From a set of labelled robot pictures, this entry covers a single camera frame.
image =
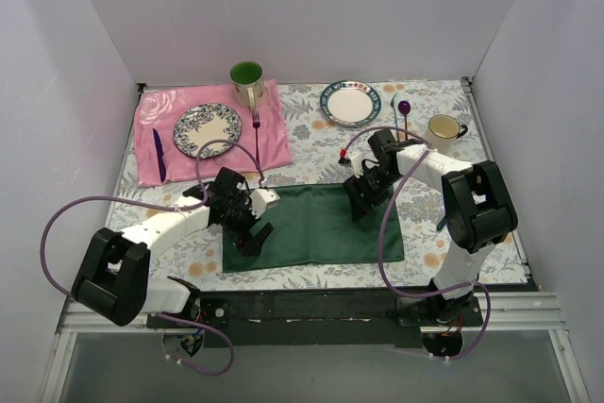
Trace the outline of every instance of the black mug handle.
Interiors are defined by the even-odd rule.
[[[465,136],[468,132],[468,125],[460,125],[461,132],[457,135],[457,138]]]

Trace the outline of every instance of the plate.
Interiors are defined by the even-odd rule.
[[[367,84],[341,80],[323,90],[320,105],[321,111],[333,123],[355,127],[376,119],[381,110],[381,99]]]
[[[174,143],[185,155],[195,158],[199,148],[215,139],[237,142],[242,135],[242,119],[231,106],[202,104],[187,110],[174,126]],[[207,147],[201,158],[222,155],[233,145],[214,143]]]

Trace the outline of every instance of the white wall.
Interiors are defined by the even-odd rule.
[[[66,202],[111,193],[136,87],[89,0],[0,0],[0,401],[36,401],[63,297],[42,275],[42,228]],[[50,238],[66,286],[107,206]]]
[[[604,401],[604,0],[515,0],[475,79],[531,269]]]
[[[512,0],[92,0],[126,67],[155,85],[473,75]]]

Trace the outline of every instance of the mug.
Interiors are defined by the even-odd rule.
[[[445,154],[453,142],[467,132],[467,125],[460,125],[453,117],[439,114],[430,118],[424,139],[431,142],[439,153]]]
[[[230,70],[230,80],[235,86],[235,96],[245,108],[256,108],[267,97],[262,79],[262,67],[255,61],[242,61]]]

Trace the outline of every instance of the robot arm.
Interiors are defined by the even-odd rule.
[[[163,212],[144,222],[115,232],[98,230],[91,239],[72,287],[74,299],[110,319],[127,325],[137,314],[167,311],[188,317],[199,291],[188,282],[173,277],[149,278],[149,264],[186,236],[217,224],[244,256],[260,254],[262,244],[273,231],[266,224],[256,234],[250,231],[264,212],[274,206],[273,190],[256,189],[249,194],[240,189],[243,176],[222,168],[208,185],[206,205],[196,210]],[[194,186],[176,201],[179,207],[198,204],[203,199]]]
[[[390,188],[418,161],[427,147],[416,140],[398,142],[390,130],[369,139],[377,165],[368,167],[359,156],[351,157],[355,175],[344,183],[353,222],[390,197]],[[430,282],[442,290],[463,282],[474,283],[495,245],[515,230],[518,219],[510,195],[492,161],[472,164],[429,151],[413,177],[443,194],[451,245],[445,262]],[[483,196],[477,202],[475,195]],[[439,312],[448,311],[471,296],[473,285],[436,296]]]

